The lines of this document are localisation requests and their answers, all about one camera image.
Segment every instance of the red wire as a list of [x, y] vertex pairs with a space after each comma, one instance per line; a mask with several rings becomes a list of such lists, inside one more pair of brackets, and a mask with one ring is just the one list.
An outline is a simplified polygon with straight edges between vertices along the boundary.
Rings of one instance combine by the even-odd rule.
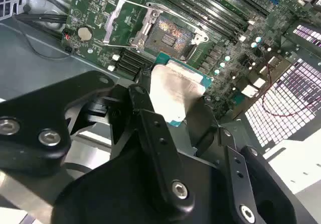
[[269, 64], [267, 64], [267, 72], [269, 74], [269, 78], [270, 78], [270, 86], [265, 90], [263, 97], [262, 97], [262, 108], [264, 109], [265, 112], [267, 112], [268, 114], [275, 116], [275, 117], [291, 117], [293, 115], [298, 114], [299, 112], [303, 111], [304, 109], [308, 108], [310, 105], [312, 105], [315, 101], [318, 101], [321, 96], [317, 97], [316, 99], [314, 99], [313, 101], [309, 102], [306, 106], [304, 106], [303, 108], [299, 109], [298, 111], [294, 112], [294, 113], [290, 113], [288, 115], [278, 115], [278, 114], [273, 114], [271, 113], [269, 110], [267, 110], [264, 106], [264, 100], [265, 100], [265, 95], [267, 93], [267, 91], [272, 87], [272, 77], [271, 77], [271, 73], [270, 73], [270, 69], [269, 69]]

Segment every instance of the motherboard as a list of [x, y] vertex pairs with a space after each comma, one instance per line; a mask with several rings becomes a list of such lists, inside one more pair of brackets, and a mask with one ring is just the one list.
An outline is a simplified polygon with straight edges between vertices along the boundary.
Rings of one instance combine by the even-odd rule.
[[[294, 22], [321, 25], [318, 0], [72, 0], [63, 46], [136, 80], [167, 54], [211, 79], [204, 93], [221, 118], [243, 99], [253, 78], [281, 56]], [[251, 86], [258, 92], [260, 86]]]

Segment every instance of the green circuit board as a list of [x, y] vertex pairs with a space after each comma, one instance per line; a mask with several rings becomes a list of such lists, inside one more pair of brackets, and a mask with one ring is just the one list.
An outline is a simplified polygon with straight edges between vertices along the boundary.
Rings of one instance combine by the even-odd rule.
[[[139, 52], [130, 48], [131, 41], [143, 26], [147, 12], [144, 6], [148, 3], [166, 6], [181, 16], [162, 13], [162, 17], [178, 29], [192, 32], [191, 26], [182, 21], [183, 17], [209, 37], [208, 41], [194, 46], [195, 51], [186, 64], [213, 78], [206, 96], [218, 118], [236, 104], [232, 85], [251, 70], [244, 64], [244, 57], [256, 63], [255, 70], [277, 53], [282, 34], [294, 21], [304, 19], [316, 26], [321, 22], [320, 15], [309, 3], [302, 6], [297, 0], [127, 0], [109, 32], [108, 44], [113, 46], [107, 46], [104, 44], [106, 25], [118, 3], [119, 0], [72, 0], [63, 46], [75, 49], [77, 55], [103, 68], [115, 66], [117, 74], [133, 79], [135, 67], [128, 59], [144, 61], [146, 66], [154, 63], [161, 52], [151, 48]], [[90, 40], [79, 38], [77, 31], [82, 27], [90, 30]], [[261, 41], [257, 47], [252, 47], [257, 37]]]

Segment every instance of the screw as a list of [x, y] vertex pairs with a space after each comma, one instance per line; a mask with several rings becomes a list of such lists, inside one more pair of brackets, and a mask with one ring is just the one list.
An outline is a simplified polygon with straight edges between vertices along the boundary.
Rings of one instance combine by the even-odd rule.
[[249, 223], [255, 223], [255, 216], [250, 208], [248, 208], [245, 205], [240, 206], [240, 210], [242, 213], [242, 216], [249, 222]]
[[253, 148], [251, 148], [251, 152], [252, 152], [253, 155], [257, 156], [257, 152]]
[[54, 130], [43, 130], [38, 137], [39, 141], [46, 146], [55, 146], [59, 144], [60, 135]]
[[186, 199], [188, 191], [186, 186], [180, 181], [174, 181], [172, 184], [172, 191], [179, 199]]
[[157, 12], [153, 12], [153, 13], [152, 13], [152, 16], [153, 16], [153, 17], [158, 17], [158, 13], [157, 13]]
[[0, 135], [14, 135], [20, 129], [20, 125], [15, 120], [0, 120]]
[[138, 44], [139, 44], [140, 46], [141, 46], [141, 45], [144, 45], [144, 40], [143, 40], [143, 39], [139, 39]]

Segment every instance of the cpu socket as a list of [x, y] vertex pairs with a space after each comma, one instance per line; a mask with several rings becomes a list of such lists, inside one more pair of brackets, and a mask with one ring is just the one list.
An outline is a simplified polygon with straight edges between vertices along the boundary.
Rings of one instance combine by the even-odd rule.
[[[184, 21], [184, 18], [167, 7], [154, 3], [148, 3], [147, 6], [150, 8], [147, 9], [143, 19], [142, 28], [131, 40], [131, 46], [137, 48], [138, 51], [155, 54], [164, 52], [186, 62], [201, 42], [208, 41], [208, 36], [204, 31], [188, 24], [187, 20]], [[185, 27], [162, 16], [163, 12], [176, 16], [177, 21], [181, 21]]]

